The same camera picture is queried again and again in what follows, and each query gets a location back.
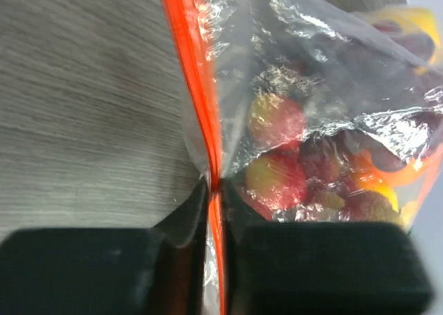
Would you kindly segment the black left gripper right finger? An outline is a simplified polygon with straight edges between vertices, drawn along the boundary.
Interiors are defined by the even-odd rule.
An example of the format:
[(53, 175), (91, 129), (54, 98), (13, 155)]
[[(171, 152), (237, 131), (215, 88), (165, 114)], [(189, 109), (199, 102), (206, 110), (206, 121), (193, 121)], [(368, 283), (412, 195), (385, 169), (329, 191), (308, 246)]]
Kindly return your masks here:
[(220, 183), (227, 314), (423, 314), (433, 286), (410, 238), (380, 222), (270, 222)]

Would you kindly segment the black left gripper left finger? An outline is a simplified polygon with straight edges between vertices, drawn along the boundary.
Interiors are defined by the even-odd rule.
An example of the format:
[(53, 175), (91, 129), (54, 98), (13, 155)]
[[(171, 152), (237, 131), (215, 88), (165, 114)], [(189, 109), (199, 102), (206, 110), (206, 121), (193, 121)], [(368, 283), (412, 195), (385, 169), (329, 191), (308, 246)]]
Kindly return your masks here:
[(1, 243), (2, 314), (199, 314), (209, 189), (151, 228), (23, 228)]

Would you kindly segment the clear zip bag orange seal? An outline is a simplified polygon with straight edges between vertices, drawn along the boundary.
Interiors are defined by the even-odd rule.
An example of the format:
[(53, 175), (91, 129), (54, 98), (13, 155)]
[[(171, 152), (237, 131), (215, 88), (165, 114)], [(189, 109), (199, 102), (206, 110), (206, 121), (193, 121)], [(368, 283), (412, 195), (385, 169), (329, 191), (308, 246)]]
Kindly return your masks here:
[[(410, 238), (442, 176), (442, 64), (374, 28), (378, 10), (346, 12), (325, 0), (162, 1), (189, 92), (186, 146), (209, 188), (204, 314), (227, 314), (223, 180), (270, 222), (389, 223)], [(250, 135), (248, 112), (263, 93), (302, 108), (298, 150), (263, 149)], [(303, 168), (302, 204), (271, 210), (247, 193), (247, 165), (268, 153)]]

